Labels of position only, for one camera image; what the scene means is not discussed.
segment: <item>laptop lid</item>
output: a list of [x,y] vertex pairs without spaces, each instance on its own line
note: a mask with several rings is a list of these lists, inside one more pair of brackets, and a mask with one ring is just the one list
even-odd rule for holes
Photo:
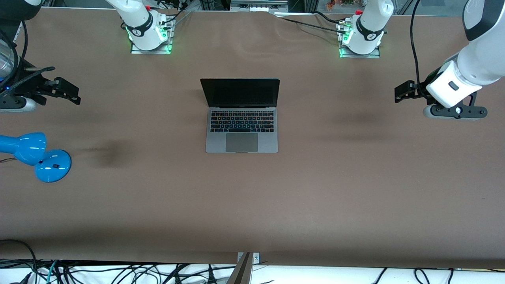
[[200,79],[209,107],[276,107],[279,79]]

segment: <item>white robot link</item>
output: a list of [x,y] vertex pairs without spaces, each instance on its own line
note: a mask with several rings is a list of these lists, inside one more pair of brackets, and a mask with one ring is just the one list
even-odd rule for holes
[[123,19],[130,40],[141,50],[149,51],[168,40],[162,30],[167,28],[167,15],[147,9],[141,0],[106,0]]
[[341,44],[358,55],[371,53],[380,45],[393,10],[391,0],[370,0],[361,15],[353,15],[337,24],[337,29],[347,32],[341,37]]
[[[469,41],[420,86],[407,81],[395,89],[395,102],[424,97],[430,118],[477,120],[487,115],[474,105],[476,92],[505,76],[505,0],[468,0],[463,26]],[[462,100],[470,96],[469,105]]]

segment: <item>laptop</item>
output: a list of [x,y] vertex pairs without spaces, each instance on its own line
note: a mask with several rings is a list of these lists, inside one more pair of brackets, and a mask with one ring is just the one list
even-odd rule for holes
[[207,153],[276,153],[279,79],[200,79]]

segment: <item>brown tabletop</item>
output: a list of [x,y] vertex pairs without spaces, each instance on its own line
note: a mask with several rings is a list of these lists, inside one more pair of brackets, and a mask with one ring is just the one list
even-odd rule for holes
[[[82,104],[49,98],[0,129],[42,131],[73,164],[53,184],[0,164],[0,237],[45,259],[500,266],[505,80],[479,92],[489,115],[475,122],[395,104],[415,79],[409,22],[392,17],[381,59],[363,60],[267,13],[192,13],[172,54],[147,56],[129,54],[113,10],[42,9],[26,58],[55,66],[45,76],[77,85]],[[415,41],[423,79],[467,44],[451,17],[418,17]],[[279,153],[206,154],[203,77],[280,78]],[[29,254],[2,245],[8,257]]]

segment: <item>blue desk lamp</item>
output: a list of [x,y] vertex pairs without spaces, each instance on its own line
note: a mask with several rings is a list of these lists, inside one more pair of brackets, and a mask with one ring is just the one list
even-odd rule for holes
[[0,152],[14,155],[20,162],[34,166],[35,176],[43,182],[55,182],[67,175],[72,165],[70,155],[63,150],[45,152],[46,138],[42,132],[19,137],[0,135]]

